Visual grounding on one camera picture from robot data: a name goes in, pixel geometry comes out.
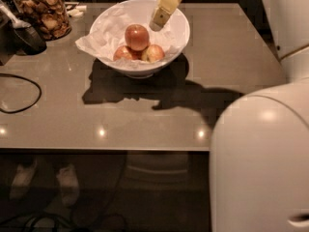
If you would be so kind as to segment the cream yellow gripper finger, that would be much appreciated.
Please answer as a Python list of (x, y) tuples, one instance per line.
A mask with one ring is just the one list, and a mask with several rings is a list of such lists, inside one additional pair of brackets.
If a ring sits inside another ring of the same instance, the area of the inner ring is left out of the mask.
[(155, 32), (160, 31), (181, 2), (182, 0), (156, 0), (156, 5), (149, 23), (150, 28)]

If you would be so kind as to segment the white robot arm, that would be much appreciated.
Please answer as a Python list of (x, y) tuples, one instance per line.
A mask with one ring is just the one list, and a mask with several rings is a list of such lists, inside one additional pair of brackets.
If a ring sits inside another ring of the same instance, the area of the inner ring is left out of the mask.
[(285, 82), (234, 101), (214, 127), (202, 232), (309, 232), (309, 0), (262, 0)]

